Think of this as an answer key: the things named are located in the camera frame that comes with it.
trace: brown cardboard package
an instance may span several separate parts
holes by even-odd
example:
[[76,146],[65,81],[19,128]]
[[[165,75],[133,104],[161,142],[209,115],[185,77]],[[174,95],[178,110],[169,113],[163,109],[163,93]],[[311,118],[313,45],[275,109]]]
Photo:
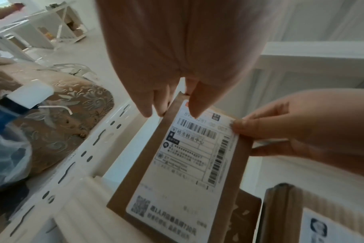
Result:
[[[302,214],[305,211],[314,212],[314,215],[319,216],[311,219],[309,225],[304,225]],[[313,221],[320,222],[321,228],[325,225],[322,229],[325,235],[319,236],[317,230],[311,228]],[[339,225],[337,227],[339,230],[334,229],[334,225]],[[311,236],[304,237],[305,242],[349,242],[345,233],[347,231],[364,237],[364,216],[293,185],[283,183],[268,189],[263,202],[256,242],[302,243],[303,227],[308,227]]]
[[[150,138],[149,142],[147,143],[147,145],[139,155],[138,159],[136,160],[136,162],[134,163],[134,165],[132,166],[125,179],[118,187],[117,191],[107,205],[108,208],[110,208],[119,216],[143,231],[155,242],[173,241],[165,235],[152,229],[150,226],[128,215],[126,213],[126,207],[130,202],[130,199],[132,198],[136,188],[138,187],[143,175],[145,174],[149,164],[153,160],[155,153],[157,153],[158,148],[163,142],[163,139],[175,116],[177,115],[183,101],[188,98],[189,96],[186,96],[182,93],[178,94],[178,96],[175,98],[174,102],[166,112],[158,128]],[[228,176],[225,181],[222,195],[219,201],[217,212],[214,218],[213,226],[208,240],[209,243],[222,243],[225,240],[226,232],[228,231],[228,224],[230,221],[230,217],[232,216],[238,192],[240,191],[239,186],[246,167],[246,162],[252,147],[252,143],[252,139],[246,137],[240,137],[238,140],[229,168]],[[247,199],[246,201],[244,200],[242,208],[239,206],[241,208],[239,209],[239,211],[244,209],[244,211],[253,211],[253,213],[250,213],[249,216],[243,217],[242,219],[240,219],[240,221],[238,220],[234,225],[238,225],[238,229],[241,228],[241,226],[239,226],[241,224],[240,222],[242,222],[243,225],[248,225],[248,230],[245,230],[244,234],[239,235],[238,237],[252,239],[256,220],[258,218],[260,199],[251,195],[242,195],[243,198]],[[238,229],[233,227],[231,230],[235,232]]]

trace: cardboard box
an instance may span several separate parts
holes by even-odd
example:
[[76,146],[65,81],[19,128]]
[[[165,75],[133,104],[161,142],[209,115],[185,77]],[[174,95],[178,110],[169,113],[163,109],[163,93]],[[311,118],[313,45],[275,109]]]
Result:
[[[162,145],[166,133],[173,123],[173,120],[176,117],[182,103],[184,100],[188,100],[188,98],[188,96],[182,93],[176,97],[158,128],[107,205],[108,208],[140,229],[155,242],[174,241],[151,228],[147,224],[127,214],[126,208],[150,163],[153,161],[155,154]],[[250,138],[239,137],[210,231],[210,236],[208,239],[209,243],[222,243],[225,240],[226,233],[228,232],[230,217],[232,216],[234,204],[236,202],[238,192],[240,191],[239,186],[244,174],[252,143],[253,141]],[[240,214],[243,214],[246,210],[248,210],[250,212],[252,211],[253,213],[243,215],[240,220],[236,220],[234,218],[234,227],[230,227],[230,231],[242,231],[242,226],[240,225],[246,225],[248,230],[246,230],[244,234],[238,235],[238,237],[250,240],[250,238],[252,239],[252,232],[254,232],[256,219],[259,213],[260,199],[251,195],[245,196],[245,194],[243,194],[243,197],[246,198],[246,200],[243,200],[242,205],[239,205],[239,209],[235,209],[234,211],[239,211]]]
[[364,242],[364,216],[283,183],[266,191],[256,242]]

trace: label on cardboard box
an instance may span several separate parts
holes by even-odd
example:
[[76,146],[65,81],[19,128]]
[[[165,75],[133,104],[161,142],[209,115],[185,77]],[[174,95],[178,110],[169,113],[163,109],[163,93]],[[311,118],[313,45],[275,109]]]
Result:
[[179,243],[208,241],[238,141],[233,118],[184,101],[126,212]]
[[308,208],[303,209],[300,243],[362,242],[364,237]]

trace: clear plastic bag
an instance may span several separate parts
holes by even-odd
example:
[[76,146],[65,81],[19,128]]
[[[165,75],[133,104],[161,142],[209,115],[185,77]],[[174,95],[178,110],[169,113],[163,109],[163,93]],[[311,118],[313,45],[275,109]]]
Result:
[[0,134],[0,187],[29,175],[32,148],[23,132],[9,124]]

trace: horizontal barcode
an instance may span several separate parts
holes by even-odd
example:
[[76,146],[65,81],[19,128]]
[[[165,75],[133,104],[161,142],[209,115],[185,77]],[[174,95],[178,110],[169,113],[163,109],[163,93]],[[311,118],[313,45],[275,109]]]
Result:
[[210,129],[207,129],[207,128],[204,128],[198,124],[195,124],[195,123],[192,123],[186,119],[182,119],[182,118],[179,118],[178,122],[177,122],[179,125],[183,126],[183,127],[186,127],[187,129],[190,129],[194,132],[197,132],[199,134],[202,134],[206,137],[209,137],[211,139],[215,139],[215,137],[217,136],[217,133],[210,130]]
[[208,179],[208,182],[215,185],[215,182],[217,181],[219,170],[222,165],[223,157],[225,156],[225,152],[227,149],[227,145],[229,144],[228,137],[225,137],[222,139],[221,146],[218,149],[217,156],[214,160],[213,168],[211,169],[210,176]]

